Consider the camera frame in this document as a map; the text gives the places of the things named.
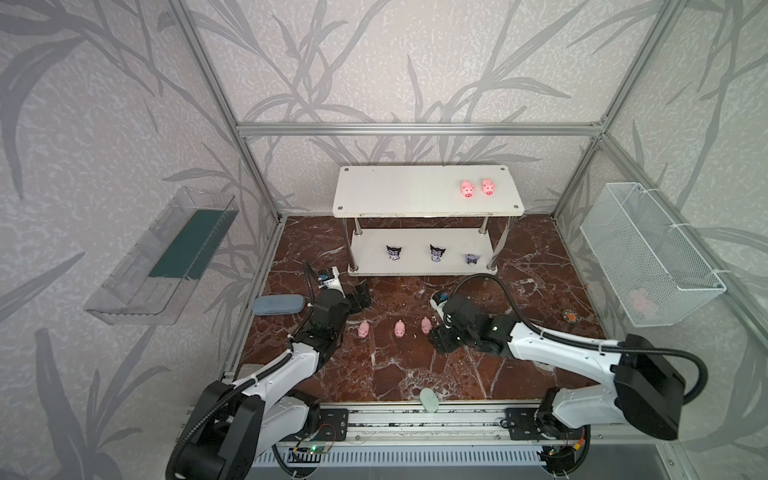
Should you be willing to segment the pink pig toy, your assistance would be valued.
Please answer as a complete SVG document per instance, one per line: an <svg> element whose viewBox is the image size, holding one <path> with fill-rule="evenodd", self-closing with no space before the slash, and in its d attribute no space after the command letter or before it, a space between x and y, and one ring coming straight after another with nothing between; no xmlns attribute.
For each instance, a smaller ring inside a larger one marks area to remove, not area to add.
<svg viewBox="0 0 768 480"><path fill-rule="evenodd" d="M482 192L487 196L491 196L494 194L495 187L496 187L496 184L489 178L485 178L481 182Z"/></svg>
<svg viewBox="0 0 768 480"><path fill-rule="evenodd" d="M406 325L402 320L398 320L394 326L394 335L396 338L403 338L406 333Z"/></svg>
<svg viewBox="0 0 768 480"><path fill-rule="evenodd" d="M420 328L421 328L421 331L422 331L422 333L423 333L424 335L428 335L428 334L431 332L432 328L433 328L433 325L432 325L431 319L430 319L430 318L428 318L428 317L424 317L424 318L421 320L421 323L420 323Z"/></svg>
<svg viewBox="0 0 768 480"><path fill-rule="evenodd" d="M475 186L469 181L463 181L460 186L461 195L465 198L472 198Z"/></svg>
<svg viewBox="0 0 768 480"><path fill-rule="evenodd" d="M370 324L368 321L362 321L357 330L358 337L361 339L365 339L370 334Z"/></svg>

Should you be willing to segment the dark cartoon figure toy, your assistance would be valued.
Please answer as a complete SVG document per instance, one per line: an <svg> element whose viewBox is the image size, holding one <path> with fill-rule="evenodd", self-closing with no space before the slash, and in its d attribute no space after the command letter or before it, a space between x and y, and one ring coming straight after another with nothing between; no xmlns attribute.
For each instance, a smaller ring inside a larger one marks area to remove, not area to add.
<svg viewBox="0 0 768 480"><path fill-rule="evenodd" d="M439 246L435 246L430 244L430 259L432 262L439 263L442 261L443 256L445 255L447 249Z"/></svg>
<svg viewBox="0 0 768 480"><path fill-rule="evenodd" d="M399 261L401 259L402 248L399 246L386 245L386 251L391 261Z"/></svg>

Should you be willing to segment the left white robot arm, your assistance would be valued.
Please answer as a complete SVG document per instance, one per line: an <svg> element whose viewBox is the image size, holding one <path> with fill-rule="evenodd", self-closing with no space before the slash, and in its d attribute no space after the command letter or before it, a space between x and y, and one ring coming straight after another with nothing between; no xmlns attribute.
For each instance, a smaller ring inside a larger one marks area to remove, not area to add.
<svg viewBox="0 0 768 480"><path fill-rule="evenodd" d="M347 294L325 282L286 350L232 383L214 381L200 395L174 446L167 479L243 479L255 458L284 438L319 427L317 400L296 389L342 344L350 316L371 305L365 281Z"/></svg>

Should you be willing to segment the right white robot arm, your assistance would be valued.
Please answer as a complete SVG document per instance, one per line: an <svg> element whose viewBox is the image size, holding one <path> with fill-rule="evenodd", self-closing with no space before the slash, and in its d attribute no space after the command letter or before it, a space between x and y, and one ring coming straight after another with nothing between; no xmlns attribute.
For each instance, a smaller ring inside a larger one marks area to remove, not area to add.
<svg viewBox="0 0 768 480"><path fill-rule="evenodd" d="M646 339L587 339L542 329L516 313L491 316L459 295L437 293L430 305L440 321L428 338L441 354L470 347L591 380L587 387L547 390L533 418L545 437L566 438L586 426L626 424L658 440L677 439L685 381Z"/></svg>

